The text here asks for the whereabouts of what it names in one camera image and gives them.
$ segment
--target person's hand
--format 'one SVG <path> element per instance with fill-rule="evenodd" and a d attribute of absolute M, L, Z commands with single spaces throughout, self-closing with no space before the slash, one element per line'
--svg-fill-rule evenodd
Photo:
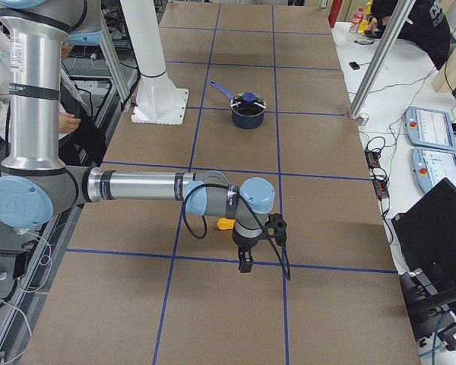
<path fill-rule="evenodd" d="M 79 127 L 81 119 L 75 118 L 74 114 L 59 113 L 59 133 L 72 133 Z"/>
<path fill-rule="evenodd" d="M 376 32 L 378 30 L 378 21 L 377 21 L 376 17 L 373 17 L 372 19 L 370 19 L 366 30 L 369 30 L 372 33 Z"/>
<path fill-rule="evenodd" d="M 70 51 L 71 51 L 71 49 L 70 49 L 69 44 L 67 44 L 67 43 L 61 44 L 61 60 L 62 61 L 64 61 L 65 59 L 67 59 L 69 57 Z"/>

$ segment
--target label on robot arm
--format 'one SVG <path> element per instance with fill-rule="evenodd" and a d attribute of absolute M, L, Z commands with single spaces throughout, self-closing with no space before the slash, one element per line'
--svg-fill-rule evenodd
<path fill-rule="evenodd" d="M 10 70 L 22 72 L 24 67 L 24 40 L 19 36 L 10 37 Z"/>

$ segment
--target white desk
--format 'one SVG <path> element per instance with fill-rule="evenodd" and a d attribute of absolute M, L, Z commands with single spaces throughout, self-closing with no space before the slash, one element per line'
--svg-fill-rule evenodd
<path fill-rule="evenodd" d="M 333 38 L 336 43 L 338 58 L 344 72 L 344 80 L 350 99 L 358 90 L 358 86 L 365 75 L 368 65 L 361 65 L 360 70 L 353 70 L 348 64 L 355 61 L 359 64 L 370 62 L 375 52 L 378 42 L 375 40 L 371 45 L 360 45 L 348 39 L 349 23 L 336 23 L 333 29 Z M 397 40 L 390 51 L 385 65 L 381 69 L 372 90 L 379 90 L 387 85 L 393 84 L 412 84 L 414 81 L 424 78 L 434 69 L 433 64 L 427 54 L 406 40 Z M 456 101 L 450 94 L 436 93 L 432 88 L 431 82 L 437 75 L 434 71 L 425 81 L 418 81 L 407 86 L 386 87 L 384 90 L 371 93 L 366 99 L 362 108 L 363 113 L 368 113 L 370 119 L 366 126 L 360 127 L 362 144 L 366 145 L 369 138 L 382 136 L 387 145 L 394 143 L 394 138 L 388 132 L 388 126 L 400 120 L 405 109 L 412 104 L 434 110 L 443 110 L 456 118 Z M 397 131 L 400 122 L 395 123 L 394 130 Z M 370 148 L 381 147 L 381 141 L 375 141 Z M 404 127 L 401 125 L 401 136 L 397 141 L 397 148 L 385 148 L 382 152 L 380 164 L 390 174 L 390 211 L 388 217 L 393 217 L 396 213 L 405 212 L 412 207 L 422 196 L 423 192 L 417 185 L 410 159 L 410 152 L 413 146 L 410 144 Z M 388 200 L 383 201 L 384 208 L 388 206 Z M 406 270 L 400 249 L 397 245 L 392 246 L 394 263 L 397 270 L 402 273 Z M 423 365 L 431 363 L 431 358 L 423 358 Z M 446 350 L 436 351 L 436 363 L 440 365 L 456 365 L 456 351 Z"/>

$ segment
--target white pillar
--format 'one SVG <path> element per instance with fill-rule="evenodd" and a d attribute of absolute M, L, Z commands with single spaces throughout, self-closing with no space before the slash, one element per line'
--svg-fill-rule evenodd
<path fill-rule="evenodd" d="M 167 75 L 154 2 L 120 2 L 141 72 L 132 122 L 182 124 L 188 90 L 176 88 Z"/>

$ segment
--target saucepan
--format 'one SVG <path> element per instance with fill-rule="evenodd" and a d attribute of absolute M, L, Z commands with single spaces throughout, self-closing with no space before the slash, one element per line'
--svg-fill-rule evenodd
<path fill-rule="evenodd" d="M 210 81 L 210 85 L 221 91 L 230 100 L 231 118 L 237 127 L 253 129 L 264 121 L 267 103 L 263 97 L 255 93 L 234 95 L 215 81 Z"/>

